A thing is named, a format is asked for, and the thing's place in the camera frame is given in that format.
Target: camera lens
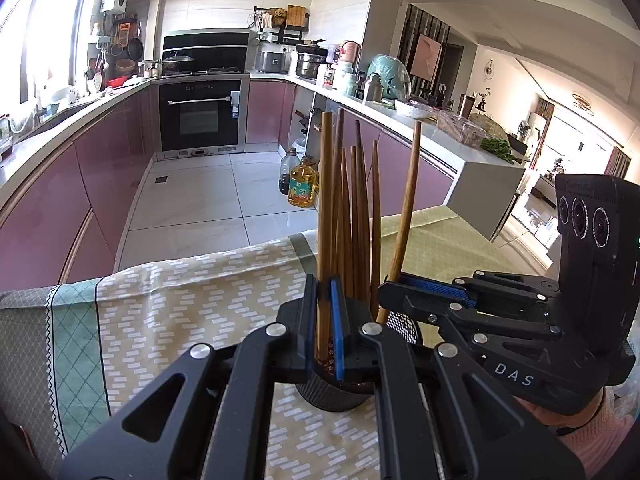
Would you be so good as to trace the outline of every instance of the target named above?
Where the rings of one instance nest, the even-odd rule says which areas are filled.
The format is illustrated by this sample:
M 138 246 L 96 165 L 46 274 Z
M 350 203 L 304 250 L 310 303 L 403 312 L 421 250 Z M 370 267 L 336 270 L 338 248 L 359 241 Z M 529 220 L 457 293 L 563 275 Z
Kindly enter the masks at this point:
M 574 231 L 579 238 L 584 238 L 587 234 L 587 206 L 582 200 L 574 198 L 574 206 L 572 208 L 574 217 Z
M 558 204 L 558 212 L 560 213 L 560 221 L 566 224 L 569 221 L 569 205 L 566 202 L 566 198 L 560 197 L 560 203 Z
M 593 238 L 598 247 L 604 247 L 609 241 L 609 217 L 601 207 L 593 214 Z

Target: patterned tablecloth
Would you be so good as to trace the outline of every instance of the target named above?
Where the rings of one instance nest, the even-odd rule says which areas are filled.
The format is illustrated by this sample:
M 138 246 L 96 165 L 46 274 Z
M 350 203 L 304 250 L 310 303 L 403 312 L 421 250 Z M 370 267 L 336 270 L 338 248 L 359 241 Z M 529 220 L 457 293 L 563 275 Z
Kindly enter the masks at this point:
M 382 275 L 398 217 L 382 221 Z M 273 322 L 316 268 L 316 232 L 144 264 L 101 280 L 0 294 L 0 406 L 53 475 L 60 459 L 197 342 L 216 348 Z M 512 265 L 444 206 L 414 213 L 403 270 L 450 281 Z M 438 340 L 423 327 L 425 344 Z M 266 478 L 379 478 L 373 399 L 347 413 L 273 399 Z

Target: oven door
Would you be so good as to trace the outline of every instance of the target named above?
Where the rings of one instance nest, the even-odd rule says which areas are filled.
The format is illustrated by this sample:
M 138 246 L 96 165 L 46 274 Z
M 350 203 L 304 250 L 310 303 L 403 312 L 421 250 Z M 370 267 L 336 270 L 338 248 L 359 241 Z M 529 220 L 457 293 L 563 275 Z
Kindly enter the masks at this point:
M 162 151 L 192 148 L 214 148 L 209 150 L 213 153 L 235 151 L 233 148 L 241 144 L 240 89 L 239 80 L 162 85 L 159 88 Z

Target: silver rivet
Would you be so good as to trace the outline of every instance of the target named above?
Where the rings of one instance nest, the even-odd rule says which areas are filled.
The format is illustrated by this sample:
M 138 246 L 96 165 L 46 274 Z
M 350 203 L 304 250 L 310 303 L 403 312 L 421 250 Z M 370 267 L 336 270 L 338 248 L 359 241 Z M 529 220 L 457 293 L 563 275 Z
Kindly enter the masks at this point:
M 455 357 L 458 354 L 458 348 L 451 343 L 442 343 L 438 346 L 438 354 L 442 357 Z
M 287 327 L 284 326 L 282 323 L 271 323 L 266 329 L 267 335 L 270 335 L 271 337 L 281 336 L 286 331 L 287 331 Z
M 193 346 L 191 347 L 191 350 L 189 350 L 189 355 L 194 359 L 204 359 L 210 353 L 211 353 L 211 347 L 203 343 Z
M 362 326 L 362 333 L 366 335 L 378 335 L 382 332 L 382 325 L 370 321 Z

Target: green label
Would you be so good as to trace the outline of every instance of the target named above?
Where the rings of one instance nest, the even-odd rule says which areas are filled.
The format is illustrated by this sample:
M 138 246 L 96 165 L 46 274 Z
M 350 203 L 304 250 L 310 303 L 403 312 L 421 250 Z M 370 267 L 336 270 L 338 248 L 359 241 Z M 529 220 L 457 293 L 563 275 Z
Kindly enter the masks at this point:
M 294 179 L 289 180 L 289 195 L 299 198 L 302 201 L 311 197 L 312 183 L 298 182 Z

